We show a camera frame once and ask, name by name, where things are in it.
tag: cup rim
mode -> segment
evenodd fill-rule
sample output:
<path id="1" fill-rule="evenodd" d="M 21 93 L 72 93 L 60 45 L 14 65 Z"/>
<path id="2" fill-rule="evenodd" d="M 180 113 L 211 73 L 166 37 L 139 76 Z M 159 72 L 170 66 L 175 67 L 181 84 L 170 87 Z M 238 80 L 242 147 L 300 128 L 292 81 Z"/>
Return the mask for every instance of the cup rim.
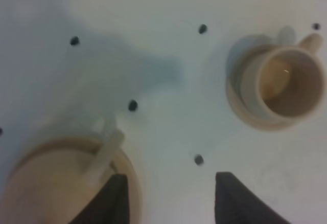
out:
<path id="1" fill-rule="evenodd" d="M 317 66 L 319 74 L 320 74 L 321 82 L 322 82 L 322 84 L 321 84 L 322 85 L 321 93 L 320 93 L 320 95 L 318 97 L 317 102 L 314 104 L 314 106 L 310 110 L 306 111 L 305 113 L 303 113 L 301 115 L 296 115 L 296 116 L 293 116 L 293 117 L 283 116 L 283 115 L 280 115 L 280 114 L 274 112 L 265 103 L 265 101 L 262 99 L 262 97 L 260 95 L 260 78 L 261 78 L 263 68 L 266 66 L 266 64 L 274 56 L 276 56 L 276 55 L 278 55 L 280 53 L 283 53 L 283 52 L 287 52 L 287 51 L 297 51 L 298 53 L 302 53 L 302 54 L 306 55 L 307 57 L 309 57 L 311 59 L 311 61 Z M 316 55 L 312 54 L 311 52 L 309 52 L 309 51 L 307 51 L 307 50 L 305 50 L 305 49 L 303 49 L 301 47 L 293 46 L 293 47 L 280 47 L 280 48 L 277 48 L 277 49 L 273 50 L 271 53 L 269 53 L 265 57 L 265 59 L 263 60 L 263 63 L 259 67 L 259 71 L 257 72 L 256 77 L 255 77 L 255 93 L 256 93 L 259 104 L 262 107 L 264 107 L 265 111 L 267 113 L 269 113 L 269 115 L 271 115 L 271 116 L 273 116 L 273 117 L 275 117 L 277 119 L 282 118 L 283 120 L 294 120 L 294 119 L 300 119 L 300 118 L 306 117 L 309 114 L 313 113 L 320 106 L 320 104 L 322 103 L 324 94 L 325 94 L 325 73 L 324 73 L 323 65 L 322 65 L 321 61 L 319 60 L 319 58 L 316 57 Z"/>

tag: black object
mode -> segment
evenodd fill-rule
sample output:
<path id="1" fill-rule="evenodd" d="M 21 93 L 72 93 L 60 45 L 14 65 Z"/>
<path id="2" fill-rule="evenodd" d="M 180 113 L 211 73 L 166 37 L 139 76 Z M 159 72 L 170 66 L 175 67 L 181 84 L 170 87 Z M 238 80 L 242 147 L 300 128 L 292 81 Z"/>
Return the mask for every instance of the black object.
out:
<path id="1" fill-rule="evenodd" d="M 69 224 L 129 224 L 127 177 L 113 175 Z"/>
<path id="2" fill-rule="evenodd" d="M 204 160 L 203 160 L 203 157 L 201 155 L 196 155 L 194 157 L 194 162 L 197 164 L 197 165 L 202 165 L 204 163 Z"/>
<path id="3" fill-rule="evenodd" d="M 71 38 L 71 45 L 76 46 L 80 44 L 80 39 L 77 36 Z"/>
<path id="4" fill-rule="evenodd" d="M 320 30 L 320 28 L 321 28 L 320 24 L 318 24 L 318 23 L 312 24 L 312 29 L 318 31 L 318 30 Z"/>
<path id="5" fill-rule="evenodd" d="M 129 109 L 130 111 L 136 111 L 137 108 L 138 108 L 138 104 L 137 104 L 137 102 L 136 102 L 135 100 L 131 100 L 131 101 L 129 102 L 129 104 L 128 104 L 128 109 Z"/>
<path id="6" fill-rule="evenodd" d="M 208 30 L 208 27 L 206 25 L 201 25 L 199 28 L 199 33 L 203 34 L 203 33 L 207 32 L 207 30 Z"/>
<path id="7" fill-rule="evenodd" d="M 216 224 L 289 224 L 232 173 L 216 174 Z"/>

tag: beige cup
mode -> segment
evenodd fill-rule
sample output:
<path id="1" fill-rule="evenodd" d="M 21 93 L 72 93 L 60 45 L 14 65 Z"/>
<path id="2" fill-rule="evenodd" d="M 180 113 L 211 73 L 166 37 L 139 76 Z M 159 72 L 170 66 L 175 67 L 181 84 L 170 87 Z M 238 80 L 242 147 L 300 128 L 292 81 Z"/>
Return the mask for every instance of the beige cup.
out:
<path id="1" fill-rule="evenodd" d="M 265 122 L 293 122 L 311 113 L 324 93 L 324 74 L 315 53 L 323 39 L 306 37 L 298 46 L 257 54 L 240 78 L 241 99 Z"/>

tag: black dot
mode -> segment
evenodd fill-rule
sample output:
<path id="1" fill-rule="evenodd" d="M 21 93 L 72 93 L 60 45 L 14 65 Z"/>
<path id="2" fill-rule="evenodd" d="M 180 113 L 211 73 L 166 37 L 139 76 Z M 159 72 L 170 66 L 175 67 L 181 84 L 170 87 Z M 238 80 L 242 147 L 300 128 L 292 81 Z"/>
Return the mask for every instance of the black dot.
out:
<path id="1" fill-rule="evenodd" d="M 201 155 L 196 155 L 194 157 L 194 162 L 197 164 L 197 165 L 202 165 L 204 163 L 204 160 L 203 160 L 203 157 Z"/>
<path id="2" fill-rule="evenodd" d="M 314 23 L 312 24 L 312 29 L 316 30 L 316 31 L 319 31 L 321 28 L 321 25 L 319 23 Z"/>
<path id="3" fill-rule="evenodd" d="M 129 102 L 128 109 L 130 111 L 136 111 L 137 110 L 137 107 L 138 107 L 138 104 L 137 104 L 137 102 L 135 100 L 131 100 Z"/>
<path id="4" fill-rule="evenodd" d="M 203 34 L 203 33 L 207 32 L 207 30 L 208 30 L 208 27 L 206 25 L 201 25 L 199 28 L 199 33 Z"/>
<path id="5" fill-rule="evenodd" d="M 71 38 L 71 45 L 72 46 L 77 46 L 80 44 L 80 39 L 77 36 L 74 36 Z"/>

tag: white table surface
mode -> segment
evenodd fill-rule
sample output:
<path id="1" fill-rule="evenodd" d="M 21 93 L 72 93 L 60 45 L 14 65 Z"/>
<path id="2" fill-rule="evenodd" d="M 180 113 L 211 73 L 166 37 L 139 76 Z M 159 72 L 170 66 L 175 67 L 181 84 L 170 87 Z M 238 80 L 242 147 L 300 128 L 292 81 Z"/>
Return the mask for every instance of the white table surface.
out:
<path id="1" fill-rule="evenodd" d="M 213 224 L 218 171 L 292 223 L 325 223 L 326 102 L 294 127 L 263 132 L 239 120 L 225 93 L 243 50 L 295 44 L 313 23 L 327 38 L 327 0 L 0 0 L 1 189 L 31 146 L 25 138 L 87 103 L 126 134 L 142 223 Z"/>

